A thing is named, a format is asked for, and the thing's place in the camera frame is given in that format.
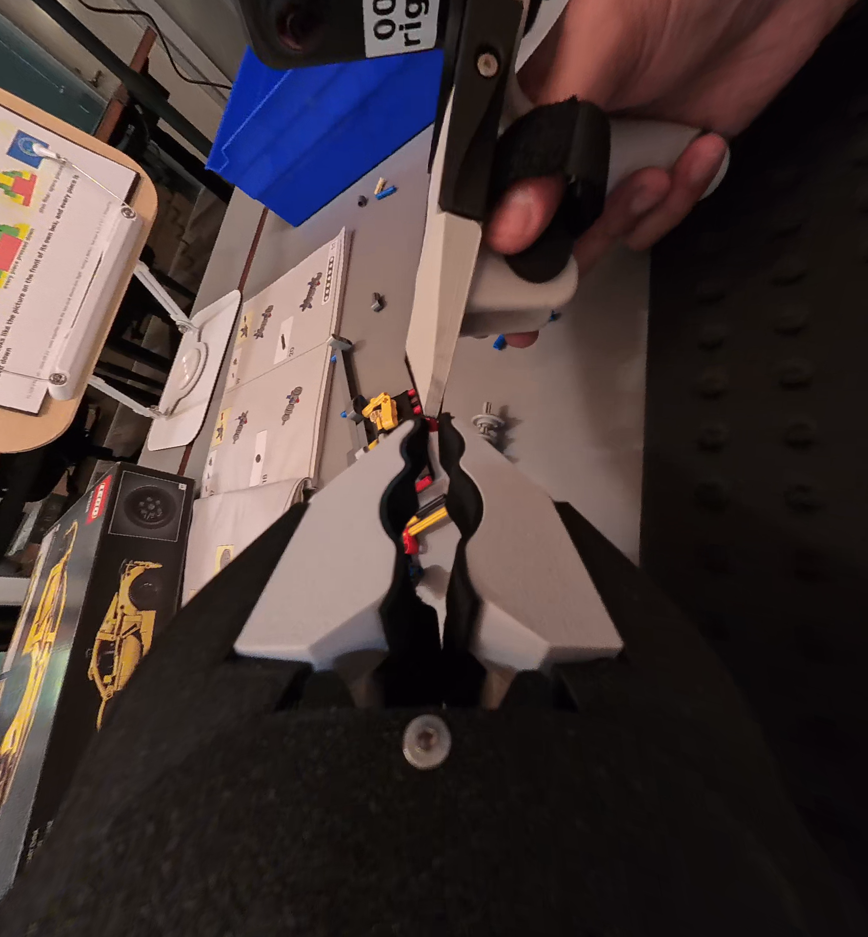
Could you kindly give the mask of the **printed instruction sheet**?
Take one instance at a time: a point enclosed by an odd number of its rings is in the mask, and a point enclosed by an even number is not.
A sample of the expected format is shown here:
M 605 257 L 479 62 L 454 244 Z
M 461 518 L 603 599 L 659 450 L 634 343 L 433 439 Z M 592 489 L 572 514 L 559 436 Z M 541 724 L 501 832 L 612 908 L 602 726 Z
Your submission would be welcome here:
M 67 399 L 141 222 L 139 173 L 0 104 L 0 407 Z

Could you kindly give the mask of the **grey lego axle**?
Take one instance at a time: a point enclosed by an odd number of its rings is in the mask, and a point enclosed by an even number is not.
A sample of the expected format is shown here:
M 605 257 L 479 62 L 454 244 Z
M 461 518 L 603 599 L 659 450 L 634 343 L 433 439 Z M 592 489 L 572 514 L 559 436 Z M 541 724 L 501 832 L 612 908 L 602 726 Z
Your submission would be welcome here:
M 506 418 L 503 416 L 503 414 L 502 414 L 500 408 L 494 408 L 494 406 L 493 406 L 493 404 L 492 404 L 491 401 L 486 401 L 484 404 L 482 404 L 482 406 L 481 406 L 481 408 L 480 408 L 480 411 L 479 411 L 478 413 L 476 413 L 476 414 L 472 417 L 472 419 L 473 419 L 477 414 L 480 414 L 480 413 L 483 413 L 483 412 L 492 412 L 493 414 L 498 415 L 498 416 L 505 422 L 505 428 L 500 432 L 500 434 L 498 435 L 498 438 L 492 438 L 492 439 L 485 438 L 485 437 L 481 436 L 481 435 L 477 432 L 476 429 L 474 429 L 474 430 L 476 431 L 476 433 L 478 434 L 478 436 L 479 436 L 480 438 L 482 438 L 484 441 L 488 442 L 488 443 L 489 443 L 491 446 L 493 446 L 495 449 L 497 449 L 498 451 L 504 451 L 504 448 L 505 448 L 506 442 L 507 442 L 507 435 L 508 435 L 508 434 L 507 434 L 507 430 L 508 430 L 508 428 L 509 428 L 509 425 L 508 425 L 508 422 L 507 422 Z

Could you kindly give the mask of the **lego instruction booklet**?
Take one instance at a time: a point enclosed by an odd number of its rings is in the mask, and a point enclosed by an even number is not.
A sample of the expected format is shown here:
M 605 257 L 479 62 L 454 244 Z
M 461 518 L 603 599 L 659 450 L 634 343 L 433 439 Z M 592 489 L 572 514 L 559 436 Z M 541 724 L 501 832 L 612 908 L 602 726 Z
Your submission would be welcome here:
M 341 228 L 242 303 L 191 517 L 183 603 L 316 480 L 348 241 Z

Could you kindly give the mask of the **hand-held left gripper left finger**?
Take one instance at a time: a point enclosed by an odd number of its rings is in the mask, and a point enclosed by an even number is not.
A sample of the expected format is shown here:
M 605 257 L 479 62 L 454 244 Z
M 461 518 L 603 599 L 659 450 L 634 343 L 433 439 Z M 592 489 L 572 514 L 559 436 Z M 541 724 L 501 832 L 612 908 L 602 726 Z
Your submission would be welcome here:
M 430 607 L 416 594 L 403 545 L 428 440 L 426 421 L 407 421 L 310 499 L 237 654 L 329 671 L 379 652 L 384 702 L 430 703 Z

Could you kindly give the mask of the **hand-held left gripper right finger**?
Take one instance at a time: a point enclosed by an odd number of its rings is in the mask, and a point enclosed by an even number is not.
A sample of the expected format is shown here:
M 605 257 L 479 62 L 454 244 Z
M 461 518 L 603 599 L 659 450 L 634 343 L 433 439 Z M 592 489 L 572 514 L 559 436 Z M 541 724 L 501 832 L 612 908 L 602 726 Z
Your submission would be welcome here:
M 442 638 L 444 700 L 482 702 L 487 666 L 547 672 L 614 658 L 623 640 L 553 499 L 451 416 L 439 419 L 459 532 Z

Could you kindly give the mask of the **blue plastic bin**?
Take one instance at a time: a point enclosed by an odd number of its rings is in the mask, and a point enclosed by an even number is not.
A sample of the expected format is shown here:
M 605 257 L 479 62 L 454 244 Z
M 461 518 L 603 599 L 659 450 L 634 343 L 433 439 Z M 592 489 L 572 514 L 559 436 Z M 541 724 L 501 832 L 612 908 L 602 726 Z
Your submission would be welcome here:
M 208 170 L 294 227 L 435 120 L 443 53 L 281 71 L 246 48 Z

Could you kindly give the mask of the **light wooden side table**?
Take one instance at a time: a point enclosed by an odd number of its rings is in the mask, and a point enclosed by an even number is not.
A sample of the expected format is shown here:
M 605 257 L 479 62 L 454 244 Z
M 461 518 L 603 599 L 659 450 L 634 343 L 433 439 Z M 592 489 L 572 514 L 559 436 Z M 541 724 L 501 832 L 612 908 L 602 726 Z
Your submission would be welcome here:
M 156 220 L 159 205 L 156 188 L 144 170 L 142 170 L 132 158 L 123 155 L 106 143 L 101 143 L 95 136 L 83 132 L 72 124 L 66 123 L 64 120 L 21 100 L 14 94 L 1 88 L 0 104 L 6 109 L 16 111 L 19 115 L 28 118 L 33 123 L 44 126 L 59 134 L 61 137 L 73 141 L 78 146 L 99 153 L 105 158 L 112 159 L 117 163 L 129 166 L 139 173 L 140 180 L 138 182 L 138 187 L 131 197 L 131 207 L 141 216 L 143 223 L 142 232 L 137 237 L 135 244 L 135 257 L 139 261 L 141 252 L 146 245 L 147 236 Z M 121 302 L 127 288 L 128 286 L 123 288 Z M 107 344 L 109 335 L 111 334 L 112 325 L 116 321 L 121 302 L 111 322 L 109 332 L 105 338 L 105 344 L 96 358 L 95 370 L 103 348 Z M 88 385 L 83 387 L 80 396 L 68 401 L 56 401 L 51 396 L 47 396 L 42 404 L 40 412 L 36 415 L 0 407 L 0 452 L 29 451 L 37 449 L 53 441 L 53 439 L 56 439 L 68 428 L 69 423 L 72 421 L 81 404 L 81 398 L 87 387 Z

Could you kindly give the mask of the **person's right hand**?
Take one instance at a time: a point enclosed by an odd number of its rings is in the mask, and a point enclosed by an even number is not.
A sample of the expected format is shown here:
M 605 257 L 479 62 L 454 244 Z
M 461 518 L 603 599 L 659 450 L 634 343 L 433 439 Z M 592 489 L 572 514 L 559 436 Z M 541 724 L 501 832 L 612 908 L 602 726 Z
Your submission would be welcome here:
M 534 104 L 571 98 L 704 134 L 670 170 L 643 168 L 577 241 L 580 273 L 651 248 L 714 180 L 728 143 L 769 105 L 852 1 L 572 1 L 519 73 Z

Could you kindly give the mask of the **yellow car lego box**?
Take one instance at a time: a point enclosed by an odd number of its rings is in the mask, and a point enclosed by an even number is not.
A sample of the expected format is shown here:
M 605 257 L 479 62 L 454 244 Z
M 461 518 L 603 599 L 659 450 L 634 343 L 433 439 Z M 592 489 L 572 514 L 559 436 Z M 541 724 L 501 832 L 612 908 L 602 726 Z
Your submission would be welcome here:
M 112 465 L 50 527 L 0 676 L 0 899 L 181 597 L 195 483 Z

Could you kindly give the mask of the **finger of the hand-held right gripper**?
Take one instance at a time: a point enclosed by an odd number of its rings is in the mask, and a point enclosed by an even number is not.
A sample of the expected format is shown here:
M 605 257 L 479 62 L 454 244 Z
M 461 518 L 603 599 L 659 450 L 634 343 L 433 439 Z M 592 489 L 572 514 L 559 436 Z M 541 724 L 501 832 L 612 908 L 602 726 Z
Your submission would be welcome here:
M 405 340 L 405 359 L 425 416 L 440 415 L 483 237 L 480 221 L 440 208 L 453 97 L 430 171 L 424 239 Z

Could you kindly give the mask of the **partly built lego chassis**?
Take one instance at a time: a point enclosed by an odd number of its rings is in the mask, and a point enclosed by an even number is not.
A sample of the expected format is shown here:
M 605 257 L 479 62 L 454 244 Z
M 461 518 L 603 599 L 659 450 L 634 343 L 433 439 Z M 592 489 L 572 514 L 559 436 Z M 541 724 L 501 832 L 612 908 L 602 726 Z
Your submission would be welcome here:
M 359 393 L 354 369 L 353 343 L 341 335 L 332 334 L 327 344 L 333 351 L 331 363 L 343 366 L 346 387 L 350 393 L 348 408 L 341 412 L 341 418 L 346 420 L 352 431 L 354 446 L 347 455 L 347 462 L 352 465 L 377 448 L 395 429 L 415 417 L 421 418 L 423 408 L 414 388 L 396 394 L 380 392 L 371 397 Z M 404 527 L 403 553 L 407 557 L 408 571 L 414 585 L 419 584 L 425 575 L 420 560 L 423 552 L 421 534 L 448 518 L 445 502 L 444 494 L 428 500 L 422 499 L 416 514 Z

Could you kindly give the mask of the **black metal rail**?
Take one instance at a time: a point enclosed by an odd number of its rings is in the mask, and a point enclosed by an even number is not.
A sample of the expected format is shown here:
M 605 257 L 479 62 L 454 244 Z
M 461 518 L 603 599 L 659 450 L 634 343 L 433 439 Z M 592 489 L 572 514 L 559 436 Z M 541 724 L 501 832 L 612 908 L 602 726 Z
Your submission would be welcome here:
M 170 104 L 169 98 L 161 93 L 156 81 L 141 74 L 141 69 L 124 64 L 118 55 L 60 2 L 35 1 L 34 4 L 120 80 L 130 98 L 138 101 L 160 121 L 167 123 L 204 158 L 209 157 L 212 142 Z

